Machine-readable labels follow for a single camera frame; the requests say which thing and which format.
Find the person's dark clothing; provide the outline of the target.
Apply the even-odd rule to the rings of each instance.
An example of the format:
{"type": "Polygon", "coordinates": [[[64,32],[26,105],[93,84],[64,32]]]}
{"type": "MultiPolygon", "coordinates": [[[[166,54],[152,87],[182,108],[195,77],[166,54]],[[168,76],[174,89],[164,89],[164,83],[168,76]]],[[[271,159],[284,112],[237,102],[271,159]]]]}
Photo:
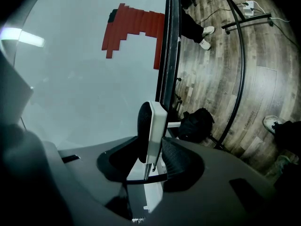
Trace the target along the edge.
{"type": "Polygon", "coordinates": [[[282,175],[276,181],[278,190],[301,194],[301,121],[287,121],[275,129],[277,146],[288,150],[299,158],[299,164],[289,163],[282,169],[282,175]]]}

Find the white block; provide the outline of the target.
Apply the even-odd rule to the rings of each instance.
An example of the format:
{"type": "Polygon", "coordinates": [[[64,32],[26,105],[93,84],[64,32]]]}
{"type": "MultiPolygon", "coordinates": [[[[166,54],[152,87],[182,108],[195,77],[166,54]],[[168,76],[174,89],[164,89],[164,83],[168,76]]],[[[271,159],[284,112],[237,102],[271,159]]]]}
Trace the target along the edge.
{"type": "Polygon", "coordinates": [[[159,102],[149,101],[142,104],[137,121],[138,158],[144,163],[144,177],[149,176],[158,161],[161,140],[166,129],[167,111],[159,102]]]}

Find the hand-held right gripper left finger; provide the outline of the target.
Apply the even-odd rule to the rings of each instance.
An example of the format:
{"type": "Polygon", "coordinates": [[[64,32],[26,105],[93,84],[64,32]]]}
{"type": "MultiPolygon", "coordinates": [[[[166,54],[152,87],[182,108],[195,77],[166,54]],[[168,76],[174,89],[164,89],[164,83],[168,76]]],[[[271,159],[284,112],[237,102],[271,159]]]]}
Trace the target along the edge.
{"type": "Polygon", "coordinates": [[[58,150],[43,142],[50,175],[73,226],[134,226],[127,176],[137,155],[137,137],[58,150]]]}

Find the person's white sneaker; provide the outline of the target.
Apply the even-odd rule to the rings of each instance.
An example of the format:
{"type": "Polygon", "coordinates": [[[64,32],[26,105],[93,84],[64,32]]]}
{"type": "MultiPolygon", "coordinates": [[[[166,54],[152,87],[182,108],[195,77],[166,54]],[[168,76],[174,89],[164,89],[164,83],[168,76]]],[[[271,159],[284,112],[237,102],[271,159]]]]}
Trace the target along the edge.
{"type": "Polygon", "coordinates": [[[267,115],[263,118],[262,123],[265,129],[274,135],[276,133],[276,129],[284,122],[277,116],[267,115]]]}

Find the red tape patch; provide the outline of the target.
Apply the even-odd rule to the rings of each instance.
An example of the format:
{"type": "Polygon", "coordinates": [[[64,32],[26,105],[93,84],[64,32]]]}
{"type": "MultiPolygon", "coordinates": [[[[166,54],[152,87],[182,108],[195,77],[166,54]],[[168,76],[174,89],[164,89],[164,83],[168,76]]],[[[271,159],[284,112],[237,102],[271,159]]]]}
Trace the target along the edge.
{"type": "Polygon", "coordinates": [[[118,51],[120,42],[126,40],[129,34],[145,36],[156,39],[154,66],[155,70],[160,67],[161,48],[164,35],[165,15],[154,11],[144,11],[132,8],[120,3],[117,8],[113,23],[106,25],[102,51],[106,51],[106,58],[111,59],[113,51],[118,51]]]}

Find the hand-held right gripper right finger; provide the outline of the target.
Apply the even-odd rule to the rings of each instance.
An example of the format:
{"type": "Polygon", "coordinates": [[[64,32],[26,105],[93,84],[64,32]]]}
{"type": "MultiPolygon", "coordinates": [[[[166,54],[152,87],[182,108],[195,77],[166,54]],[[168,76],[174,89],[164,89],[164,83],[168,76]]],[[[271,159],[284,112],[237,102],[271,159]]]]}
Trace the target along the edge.
{"type": "Polygon", "coordinates": [[[167,180],[148,226],[263,226],[278,194],[261,174],[217,149],[162,140],[167,180]]]}

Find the large black-framed whiteboard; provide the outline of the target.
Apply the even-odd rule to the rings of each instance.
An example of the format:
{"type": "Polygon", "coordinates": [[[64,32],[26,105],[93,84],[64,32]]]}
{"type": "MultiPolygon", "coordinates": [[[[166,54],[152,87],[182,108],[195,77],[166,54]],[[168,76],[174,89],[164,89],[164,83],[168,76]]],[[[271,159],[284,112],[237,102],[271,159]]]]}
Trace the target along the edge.
{"type": "Polygon", "coordinates": [[[0,123],[19,124],[59,150],[137,134],[156,97],[156,39],[129,34],[102,51],[120,3],[165,13],[166,0],[0,0],[0,123]]]}

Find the dark grey bag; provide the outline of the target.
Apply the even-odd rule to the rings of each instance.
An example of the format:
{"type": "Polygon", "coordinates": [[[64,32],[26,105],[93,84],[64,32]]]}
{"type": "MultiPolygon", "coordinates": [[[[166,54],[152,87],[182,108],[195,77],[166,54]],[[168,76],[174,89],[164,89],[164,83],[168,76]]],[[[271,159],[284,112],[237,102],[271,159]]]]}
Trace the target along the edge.
{"type": "Polygon", "coordinates": [[[184,112],[178,129],[178,138],[200,143],[211,134],[213,124],[214,119],[205,108],[200,108],[194,113],[184,112]]]}

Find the white power strip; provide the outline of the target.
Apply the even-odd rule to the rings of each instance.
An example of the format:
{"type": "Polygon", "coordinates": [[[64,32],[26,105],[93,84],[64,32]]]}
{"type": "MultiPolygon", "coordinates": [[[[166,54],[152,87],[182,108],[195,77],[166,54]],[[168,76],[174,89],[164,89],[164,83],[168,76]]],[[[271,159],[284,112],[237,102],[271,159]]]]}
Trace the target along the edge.
{"type": "Polygon", "coordinates": [[[254,16],[254,1],[246,1],[242,3],[245,16],[254,16]]]}

